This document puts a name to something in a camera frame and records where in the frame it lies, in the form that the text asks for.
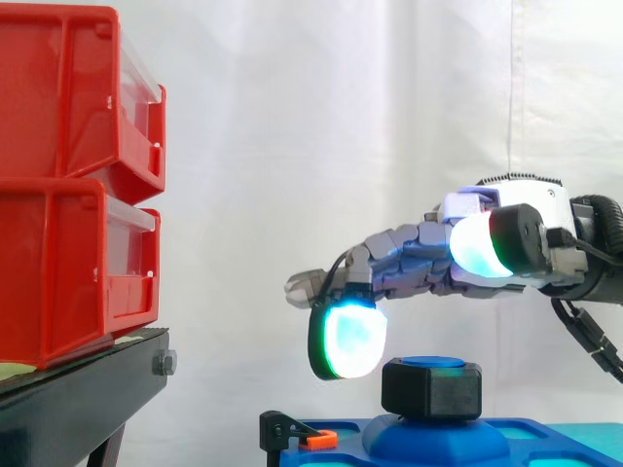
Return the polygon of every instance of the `red storage bin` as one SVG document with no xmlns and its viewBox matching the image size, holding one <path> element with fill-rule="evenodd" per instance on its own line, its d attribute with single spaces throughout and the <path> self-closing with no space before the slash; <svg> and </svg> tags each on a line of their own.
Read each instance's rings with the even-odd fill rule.
<svg viewBox="0 0 623 467">
<path fill-rule="evenodd" d="M 90 177 L 129 204 L 165 189 L 165 90 L 108 7 L 0 3 L 0 177 Z"/>
<path fill-rule="evenodd" d="M 0 179 L 0 362 L 46 368 L 158 318 L 160 216 L 89 179 Z"/>
</svg>

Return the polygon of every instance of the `robotic hand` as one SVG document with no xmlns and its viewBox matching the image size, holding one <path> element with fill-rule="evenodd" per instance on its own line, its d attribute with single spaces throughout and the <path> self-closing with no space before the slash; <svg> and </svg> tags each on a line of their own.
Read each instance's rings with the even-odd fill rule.
<svg viewBox="0 0 623 467">
<path fill-rule="evenodd" d="M 551 297 L 573 336 L 623 382 L 616 348 L 571 302 L 623 304 L 623 212 L 605 197 L 569 199 L 558 180 L 511 173 L 464 187 L 418 225 L 369 236 L 328 272 L 292 276 L 285 292 L 290 304 L 311 307 L 311 367 L 331 379 L 362 376 L 378 364 L 386 320 L 375 302 L 382 298 L 486 299 L 526 286 Z"/>
</svg>

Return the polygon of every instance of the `black hexagonal knob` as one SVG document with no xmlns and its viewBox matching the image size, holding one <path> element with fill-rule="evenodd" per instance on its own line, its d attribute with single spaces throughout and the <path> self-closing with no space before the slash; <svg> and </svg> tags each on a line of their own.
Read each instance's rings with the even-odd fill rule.
<svg viewBox="0 0 623 467">
<path fill-rule="evenodd" d="M 412 420 L 475 420 L 482 413 L 481 369 L 456 358 L 394 358 L 383 367 L 381 404 Z"/>
</svg>

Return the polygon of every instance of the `white backdrop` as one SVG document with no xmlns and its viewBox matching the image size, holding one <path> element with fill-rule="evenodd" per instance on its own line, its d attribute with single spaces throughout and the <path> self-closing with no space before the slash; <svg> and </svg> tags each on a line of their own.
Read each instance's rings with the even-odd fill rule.
<svg viewBox="0 0 623 467">
<path fill-rule="evenodd" d="M 168 90 L 162 318 L 178 372 L 119 465 L 259 466 L 258 415 L 367 417 L 320 383 L 282 285 L 508 169 L 623 200 L 616 0 L 113 0 Z M 621 388 L 536 292 L 383 304 L 385 357 L 482 365 L 485 415 L 623 421 Z M 615 342 L 623 313 L 593 306 Z"/>
</svg>

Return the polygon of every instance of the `cable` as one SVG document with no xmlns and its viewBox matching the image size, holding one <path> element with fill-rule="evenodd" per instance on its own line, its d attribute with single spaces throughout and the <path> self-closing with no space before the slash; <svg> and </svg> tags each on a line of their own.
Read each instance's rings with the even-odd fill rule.
<svg viewBox="0 0 623 467">
<path fill-rule="evenodd" d="M 327 275 L 324 278 L 322 285 L 320 286 L 320 292 L 315 298 L 317 302 L 324 302 L 327 292 L 329 292 L 329 287 L 331 286 L 331 282 L 333 281 L 333 276 L 335 275 L 336 271 L 340 267 L 340 264 L 342 263 L 342 261 L 347 258 L 347 255 L 348 255 L 348 251 L 345 251 L 344 253 L 342 253 L 338 257 L 338 259 L 335 260 L 335 263 L 333 264 L 329 272 L 327 272 Z"/>
<path fill-rule="evenodd" d="M 571 202 L 579 204 L 588 202 L 595 211 L 595 219 L 600 232 L 604 235 L 608 253 L 615 256 L 623 253 L 623 211 L 618 202 L 601 195 L 573 198 Z"/>
<path fill-rule="evenodd" d="M 594 247 L 590 243 L 584 240 L 575 238 L 571 232 L 562 227 L 555 229 L 548 229 L 547 231 L 547 244 L 550 248 L 572 248 L 576 247 L 585 251 L 589 255 L 593 255 L 602 261 L 605 261 L 613 266 L 623 267 L 623 260 L 616 256 L 612 256 L 599 248 Z"/>
<path fill-rule="evenodd" d="M 623 360 L 617 355 L 616 347 L 605 336 L 604 330 L 597 324 L 589 312 L 567 302 L 569 311 L 559 299 L 552 299 L 552 307 L 569 333 L 582 345 L 593 360 L 617 381 L 623 384 Z"/>
<path fill-rule="evenodd" d="M 604 251 L 598 248 L 595 248 L 593 245 L 591 245 L 590 243 L 587 243 L 584 240 L 576 239 L 573 242 L 573 246 L 576 246 L 580 250 L 584 250 L 589 255 L 593 255 L 594 257 L 599 258 L 600 260 L 603 260 L 613 266 L 623 266 L 622 260 L 619 260 L 618 258 L 615 258 L 612 255 L 608 255 Z"/>
</svg>

